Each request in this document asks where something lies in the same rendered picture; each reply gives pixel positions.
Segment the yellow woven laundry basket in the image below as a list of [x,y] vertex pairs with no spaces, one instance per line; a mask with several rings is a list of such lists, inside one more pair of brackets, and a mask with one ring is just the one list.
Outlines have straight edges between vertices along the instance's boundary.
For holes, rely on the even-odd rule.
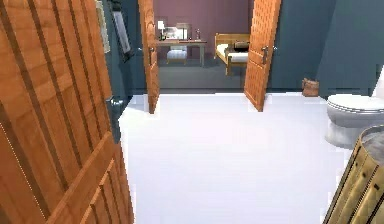
[[322,224],[384,224],[384,125],[357,138]]

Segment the pale framed wall picture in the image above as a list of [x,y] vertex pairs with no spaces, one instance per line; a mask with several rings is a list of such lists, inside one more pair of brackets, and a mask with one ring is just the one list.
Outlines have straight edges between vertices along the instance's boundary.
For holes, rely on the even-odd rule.
[[108,39],[108,31],[106,26],[103,2],[101,0],[96,0],[96,12],[97,12],[98,23],[100,27],[100,35],[102,39],[104,53],[108,53],[110,52],[110,44]]

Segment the light wooden bed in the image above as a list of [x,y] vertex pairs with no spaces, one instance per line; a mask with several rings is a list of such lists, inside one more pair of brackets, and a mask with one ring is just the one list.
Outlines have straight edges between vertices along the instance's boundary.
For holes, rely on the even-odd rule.
[[225,64],[225,74],[230,75],[233,67],[246,67],[248,52],[238,52],[235,50],[237,43],[248,43],[249,34],[236,33],[216,33],[214,58],[220,58]]

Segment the grey wooden desk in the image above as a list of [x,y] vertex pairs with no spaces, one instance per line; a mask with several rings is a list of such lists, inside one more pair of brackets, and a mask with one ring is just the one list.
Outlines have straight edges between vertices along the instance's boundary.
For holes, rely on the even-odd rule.
[[199,63],[201,67],[205,66],[205,46],[207,42],[204,40],[179,40],[179,39],[167,39],[164,41],[158,41],[158,47],[169,47],[170,50],[184,50],[188,53],[189,47],[199,48]]

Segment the dark pillow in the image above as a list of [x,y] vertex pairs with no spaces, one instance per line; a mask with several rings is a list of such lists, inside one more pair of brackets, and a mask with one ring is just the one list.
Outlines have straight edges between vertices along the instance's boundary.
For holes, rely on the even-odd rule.
[[249,42],[248,41],[236,41],[233,44],[233,49],[236,52],[247,52],[249,50]]

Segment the orange wooden panelled door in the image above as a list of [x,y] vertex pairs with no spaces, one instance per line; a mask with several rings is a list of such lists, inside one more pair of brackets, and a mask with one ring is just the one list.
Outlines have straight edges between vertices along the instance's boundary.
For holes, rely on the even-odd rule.
[[0,224],[134,224],[97,0],[0,0]]

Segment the pale desk mirror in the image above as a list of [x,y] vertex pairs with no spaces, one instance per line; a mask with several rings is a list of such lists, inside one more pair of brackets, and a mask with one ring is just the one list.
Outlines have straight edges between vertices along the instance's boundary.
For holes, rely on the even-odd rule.
[[164,34],[167,39],[188,40],[191,38],[190,31],[190,23],[177,23],[175,26],[166,27]]

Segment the brown woven small basket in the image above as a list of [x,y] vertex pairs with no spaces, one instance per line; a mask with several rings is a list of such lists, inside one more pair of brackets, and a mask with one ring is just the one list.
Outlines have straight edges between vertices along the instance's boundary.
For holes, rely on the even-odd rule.
[[319,82],[304,78],[302,80],[302,95],[305,97],[317,97],[319,94]]

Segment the orange wooden narrow door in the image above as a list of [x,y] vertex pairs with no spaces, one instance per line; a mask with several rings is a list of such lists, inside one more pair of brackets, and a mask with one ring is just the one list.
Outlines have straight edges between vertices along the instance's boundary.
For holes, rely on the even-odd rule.
[[148,110],[150,114],[154,114],[160,95],[160,87],[153,0],[138,0],[138,5],[142,35],[143,64],[148,95]]

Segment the orange wooden studded door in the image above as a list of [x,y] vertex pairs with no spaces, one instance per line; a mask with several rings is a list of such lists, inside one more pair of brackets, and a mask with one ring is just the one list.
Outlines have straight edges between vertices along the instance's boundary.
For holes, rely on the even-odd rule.
[[254,0],[244,94],[262,112],[282,0]]

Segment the white cushioned stool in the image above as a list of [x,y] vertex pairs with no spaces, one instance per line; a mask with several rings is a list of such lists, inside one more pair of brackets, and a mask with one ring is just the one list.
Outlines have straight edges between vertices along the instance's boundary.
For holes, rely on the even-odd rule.
[[181,61],[186,63],[187,61],[187,52],[184,50],[169,50],[166,55],[167,63],[172,61]]

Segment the dark framed wall picture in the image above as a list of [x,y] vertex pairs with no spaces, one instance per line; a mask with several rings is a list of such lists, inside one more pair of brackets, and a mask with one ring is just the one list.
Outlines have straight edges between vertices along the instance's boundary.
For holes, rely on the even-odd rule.
[[133,50],[126,30],[121,2],[119,0],[112,0],[112,14],[123,62],[126,62],[132,57]]

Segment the white toilet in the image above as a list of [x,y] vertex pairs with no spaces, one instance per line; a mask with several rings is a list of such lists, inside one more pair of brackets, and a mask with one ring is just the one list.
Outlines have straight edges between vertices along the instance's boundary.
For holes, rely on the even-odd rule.
[[327,115],[329,122],[325,140],[340,148],[352,149],[361,132],[372,126],[384,125],[384,65],[377,71],[371,95],[330,95]]

